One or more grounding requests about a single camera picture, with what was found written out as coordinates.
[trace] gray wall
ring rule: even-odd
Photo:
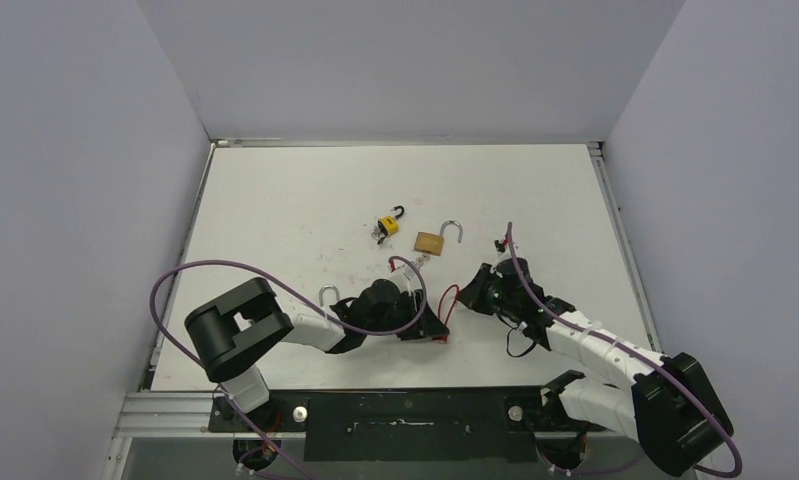
[[[663,345],[704,363],[744,478],[799,478],[799,1],[689,0],[606,155]]]
[[[207,149],[134,0],[0,0],[0,478],[100,475]]]
[[[212,137],[604,139],[683,0],[139,0]]]

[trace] brass padlock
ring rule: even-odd
[[[458,243],[461,243],[461,240],[464,238],[464,227],[455,220],[447,220],[440,226],[440,235],[425,232],[417,233],[417,240],[414,242],[414,250],[440,256],[440,254],[443,253],[443,232],[446,231],[446,227],[449,225],[458,227]]]

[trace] metal bolt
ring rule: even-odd
[[[293,409],[293,421],[302,423],[308,419],[308,409],[305,407],[296,407]]]
[[[523,409],[517,405],[508,409],[508,418],[515,422],[522,421],[523,419]]]

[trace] white table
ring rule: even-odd
[[[377,217],[403,205],[400,231],[378,247]],[[263,268],[314,301],[324,284],[357,296],[386,276],[388,256],[418,256],[418,231],[438,233],[443,255],[423,267],[436,310],[443,290],[465,286],[508,220],[535,283],[606,328],[648,347],[646,329],[594,168],[584,145],[357,146],[217,149],[185,260],[236,260]],[[250,278],[225,267],[184,272],[169,328],[191,346],[184,318]],[[276,289],[282,308],[294,301]],[[507,328],[458,305],[449,343],[371,337],[343,355],[279,344],[258,364],[270,388],[351,389],[542,384],[577,364],[537,348],[505,354]],[[528,340],[513,335],[512,351]],[[210,390],[204,372],[169,343],[152,390]]]

